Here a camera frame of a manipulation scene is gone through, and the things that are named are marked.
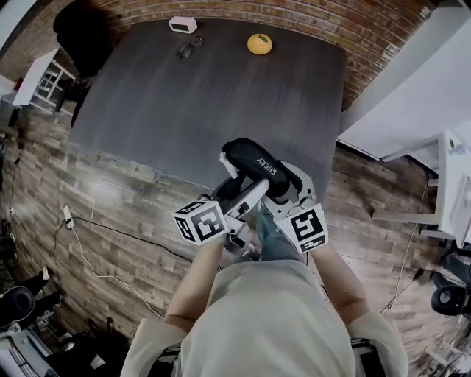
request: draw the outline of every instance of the chair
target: chair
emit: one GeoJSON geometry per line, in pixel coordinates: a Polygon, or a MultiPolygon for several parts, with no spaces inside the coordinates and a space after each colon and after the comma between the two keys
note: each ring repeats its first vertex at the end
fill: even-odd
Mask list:
{"type": "Polygon", "coordinates": [[[96,76],[106,59],[113,52],[105,15],[89,6],[86,0],[75,0],[60,11],[52,29],[57,33],[57,42],[67,51],[79,71],[78,80],[63,83],[55,110],[59,111],[64,101],[77,103],[71,125],[82,107],[88,88],[81,85],[85,77],[96,76]]]}

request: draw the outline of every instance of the wood plank floor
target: wood plank floor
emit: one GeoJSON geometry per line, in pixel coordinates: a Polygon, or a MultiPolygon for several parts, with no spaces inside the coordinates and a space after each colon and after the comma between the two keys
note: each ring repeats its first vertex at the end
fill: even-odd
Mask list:
{"type": "MultiPolygon", "coordinates": [[[[19,275],[36,274],[44,265],[55,270],[51,250],[54,232],[70,205],[75,216],[161,243],[192,257],[180,237],[171,213],[196,198],[201,188],[129,161],[86,153],[67,145],[70,117],[46,116],[22,110],[25,149],[15,172],[13,231],[18,240],[19,275]]],[[[4,167],[4,205],[10,205],[13,161],[18,156],[8,143],[4,167]]],[[[393,297],[400,265],[413,225],[378,222],[372,211],[418,211],[427,177],[406,159],[372,163],[337,148],[324,202],[330,237],[336,249],[365,283],[372,305],[383,308],[393,297]]],[[[431,211],[433,192],[425,195],[423,211],[431,211]]],[[[101,275],[115,275],[131,283],[161,314],[188,268],[188,262],[162,248],[77,221],[84,253],[101,275]]],[[[444,250],[436,241],[414,237],[406,257],[400,288],[415,270],[437,268],[444,250]]],[[[64,292],[58,309],[62,321],[75,331],[91,317],[113,317],[116,327],[132,337],[139,321],[153,314],[128,288],[95,278],[79,254],[72,232],[57,234],[58,275],[64,292]]],[[[388,313],[399,327],[411,363],[410,376],[418,376],[426,345],[452,339],[464,324],[444,318],[430,306],[433,292],[427,274],[397,299],[388,313]]]]}

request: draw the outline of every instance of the eyeglasses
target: eyeglasses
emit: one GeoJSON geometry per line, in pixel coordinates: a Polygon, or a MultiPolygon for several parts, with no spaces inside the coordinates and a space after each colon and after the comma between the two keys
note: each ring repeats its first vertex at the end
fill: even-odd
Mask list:
{"type": "Polygon", "coordinates": [[[202,44],[203,44],[203,38],[196,37],[189,44],[186,44],[186,45],[182,46],[178,50],[177,56],[180,59],[183,59],[184,57],[189,57],[191,55],[191,53],[193,52],[193,49],[201,47],[202,44]]]}

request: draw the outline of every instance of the tabletop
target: tabletop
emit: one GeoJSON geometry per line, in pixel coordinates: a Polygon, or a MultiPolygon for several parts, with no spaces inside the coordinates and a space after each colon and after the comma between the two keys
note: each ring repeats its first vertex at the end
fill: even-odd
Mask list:
{"type": "Polygon", "coordinates": [[[229,177],[222,146],[238,137],[291,162],[325,195],[339,133],[346,57],[297,32],[245,21],[198,19],[192,35],[168,21],[136,24],[99,72],[70,142],[215,188],[229,177]],[[250,35],[274,44],[264,56],[250,35]],[[181,46],[204,43],[180,59],[181,46]]]}
{"type": "Polygon", "coordinates": [[[14,106],[29,105],[44,72],[46,72],[58,51],[59,49],[53,49],[33,62],[16,94],[13,101],[14,106]]]}

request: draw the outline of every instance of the red brick wall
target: red brick wall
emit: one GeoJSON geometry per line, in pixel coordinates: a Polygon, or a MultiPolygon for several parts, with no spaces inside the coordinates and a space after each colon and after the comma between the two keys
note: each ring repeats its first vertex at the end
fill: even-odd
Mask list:
{"type": "MultiPolygon", "coordinates": [[[[0,74],[24,76],[34,57],[57,45],[52,22],[70,0],[50,0],[0,60],[0,74]]],[[[434,9],[430,0],[91,0],[118,41],[136,22],[191,17],[236,18],[297,30],[347,50],[344,108],[368,86],[434,9]]]]}

